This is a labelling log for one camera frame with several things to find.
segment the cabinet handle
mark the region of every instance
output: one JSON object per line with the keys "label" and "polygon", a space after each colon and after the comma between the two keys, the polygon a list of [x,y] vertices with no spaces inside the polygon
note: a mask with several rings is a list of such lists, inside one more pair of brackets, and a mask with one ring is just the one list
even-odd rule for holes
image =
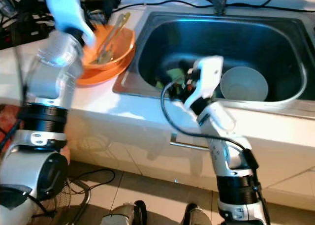
{"label": "cabinet handle", "polygon": [[184,148],[195,149],[195,150],[209,151],[208,147],[178,142],[178,141],[176,141],[176,138],[177,138],[177,134],[172,133],[171,134],[171,140],[169,141],[169,144],[179,146],[179,147],[184,147]]}

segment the faucet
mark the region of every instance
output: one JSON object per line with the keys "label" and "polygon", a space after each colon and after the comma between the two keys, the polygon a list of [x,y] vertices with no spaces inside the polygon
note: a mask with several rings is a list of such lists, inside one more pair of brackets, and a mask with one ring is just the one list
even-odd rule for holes
{"label": "faucet", "polygon": [[215,9],[215,14],[224,15],[226,8],[226,0],[211,0]]}

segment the sink basin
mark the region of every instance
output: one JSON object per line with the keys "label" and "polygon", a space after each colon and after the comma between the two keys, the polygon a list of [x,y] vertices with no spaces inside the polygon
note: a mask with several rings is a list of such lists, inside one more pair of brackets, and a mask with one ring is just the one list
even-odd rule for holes
{"label": "sink basin", "polygon": [[247,66],[268,83],[264,102],[224,99],[218,87],[215,97],[226,106],[290,114],[281,109],[301,110],[298,100],[315,100],[315,51],[300,20],[166,12],[149,15],[135,58],[114,91],[159,97],[158,72],[188,69],[195,60],[211,55],[224,57],[223,73]]}

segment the white countertop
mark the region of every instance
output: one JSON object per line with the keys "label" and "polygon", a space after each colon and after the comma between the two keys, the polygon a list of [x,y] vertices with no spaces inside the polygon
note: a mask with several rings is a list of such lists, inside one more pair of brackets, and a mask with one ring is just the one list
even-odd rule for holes
{"label": "white countertop", "polygon": [[[172,11],[211,14],[212,9],[196,9],[179,6],[161,6],[161,7],[139,7],[135,9],[125,9],[121,12],[129,11],[130,20],[126,27],[136,31],[138,36],[150,11]],[[116,21],[119,13],[113,15],[111,23]],[[303,15],[300,13],[291,13],[283,11],[272,11],[270,9],[228,9],[228,15],[253,15],[253,16],[274,16],[274,17],[292,17],[301,19],[307,27],[315,44],[314,15]],[[37,41],[21,46],[21,52],[26,57],[26,64],[30,56],[37,52],[41,44],[45,42]],[[117,117],[117,121],[138,121],[139,124],[146,121],[155,126],[168,127],[160,110],[159,100],[146,97],[128,96],[114,93],[112,91],[116,77],[103,84],[80,87],[75,91],[72,109],[78,112],[84,111],[84,114],[98,113],[104,116],[110,116],[111,119]],[[8,104],[19,104],[19,84],[16,75],[16,62],[13,49],[0,51],[0,102]],[[167,108],[170,115],[177,124],[187,127],[190,130],[198,130],[192,114],[184,112],[180,103],[168,103]],[[242,109],[229,109],[238,121],[237,131],[245,136],[286,142],[296,145],[315,147],[315,121],[275,114],[247,111]]]}

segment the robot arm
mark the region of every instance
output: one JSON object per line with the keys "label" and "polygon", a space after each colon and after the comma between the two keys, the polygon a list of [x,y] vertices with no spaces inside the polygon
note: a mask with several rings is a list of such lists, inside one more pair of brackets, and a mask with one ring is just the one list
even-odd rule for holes
{"label": "robot arm", "polygon": [[200,130],[208,140],[217,176],[218,208],[224,224],[270,225],[252,147],[243,136],[234,132],[236,121],[221,103],[208,99],[220,83],[222,66],[221,56],[197,60],[188,70],[184,87],[177,97],[185,108],[191,108],[197,115]]}
{"label": "robot arm", "polygon": [[[82,34],[89,44],[94,41],[79,0],[64,1],[47,0],[59,30],[50,34],[34,58],[22,124],[2,159],[0,225],[26,225],[40,202],[55,197],[64,187],[67,160],[59,152],[66,145],[64,126],[75,79],[83,72]],[[54,211],[43,209],[43,213],[54,216]]]}

